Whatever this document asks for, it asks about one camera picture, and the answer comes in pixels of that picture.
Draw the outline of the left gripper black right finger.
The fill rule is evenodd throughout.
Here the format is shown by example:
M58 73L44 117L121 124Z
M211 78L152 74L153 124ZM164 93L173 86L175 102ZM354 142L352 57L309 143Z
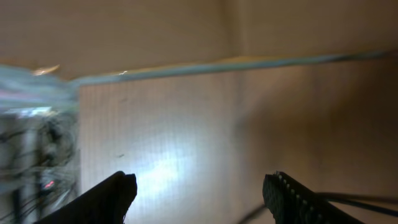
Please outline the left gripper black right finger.
M362 224L284 172L265 175L262 196L276 223Z

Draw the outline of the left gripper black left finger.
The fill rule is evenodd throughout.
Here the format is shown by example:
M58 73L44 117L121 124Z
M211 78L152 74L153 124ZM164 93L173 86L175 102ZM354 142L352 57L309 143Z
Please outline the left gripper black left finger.
M118 171L35 224L123 224L136 195L136 175Z

